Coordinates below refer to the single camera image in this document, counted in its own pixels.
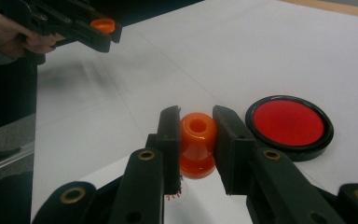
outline white surface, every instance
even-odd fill
[[[274,94],[311,101],[334,124],[325,153],[297,164],[311,182],[332,193],[358,182],[358,17],[207,0],[125,27],[107,54],[79,43],[56,49],[39,67],[33,216],[63,184],[100,187],[120,175],[162,109],[179,105],[183,116],[224,105],[243,118]],[[251,223],[244,198],[226,196],[217,172],[185,182],[186,199],[167,205],[166,223]]]

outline human hand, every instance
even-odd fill
[[[42,36],[0,14],[0,52],[10,58],[24,56],[24,49],[45,54],[53,51],[57,41],[64,37],[58,34]]]

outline orange plastic spool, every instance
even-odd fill
[[[192,113],[182,118],[180,152],[182,175],[199,179],[213,172],[216,133],[216,125],[208,115]]]
[[[104,34],[111,34],[116,29],[115,21],[111,19],[98,19],[92,21],[90,25]]]

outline white table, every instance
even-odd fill
[[[310,182],[334,194],[358,182],[358,17],[207,0],[125,27],[107,54],[79,43],[56,49],[39,67],[33,216],[63,184],[101,187],[122,175],[162,109],[212,115],[224,105],[244,118],[275,94],[315,103],[334,124],[325,153],[296,164]],[[226,196],[217,172],[185,182],[166,223],[251,223],[245,197]]]

